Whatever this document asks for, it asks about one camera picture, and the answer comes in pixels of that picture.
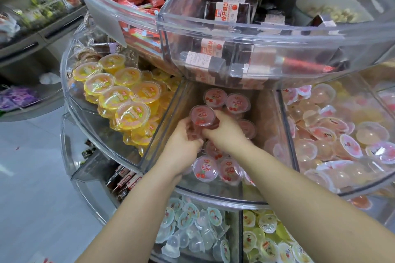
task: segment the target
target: floor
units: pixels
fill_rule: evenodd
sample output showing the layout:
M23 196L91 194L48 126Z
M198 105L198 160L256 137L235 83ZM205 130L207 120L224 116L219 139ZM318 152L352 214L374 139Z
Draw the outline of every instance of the floor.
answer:
M72 263L101 230L64 171L63 114L0 123L0 262Z

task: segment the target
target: hand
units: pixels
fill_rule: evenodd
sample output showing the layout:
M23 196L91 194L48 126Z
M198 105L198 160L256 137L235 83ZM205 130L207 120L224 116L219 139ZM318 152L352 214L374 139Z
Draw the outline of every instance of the hand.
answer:
M215 130L203 129L203 136L227 154L234 154L246 143L250 143L245 137L235 119L220 110L215 110L215 115L220 120L220 125Z
M202 139L188 141L186 131L190 125L190 117L178 122L158 159L158 163L165 166L166 171L171 172L174 177L182 175L192 165L203 146Z

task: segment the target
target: forearm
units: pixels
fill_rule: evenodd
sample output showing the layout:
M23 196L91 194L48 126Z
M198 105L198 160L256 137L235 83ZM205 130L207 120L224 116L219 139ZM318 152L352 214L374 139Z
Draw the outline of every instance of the forearm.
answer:
M252 144L232 155L316 262L389 262L395 256L394 235L337 195Z
M146 263L178 177L158 160L76 263Z

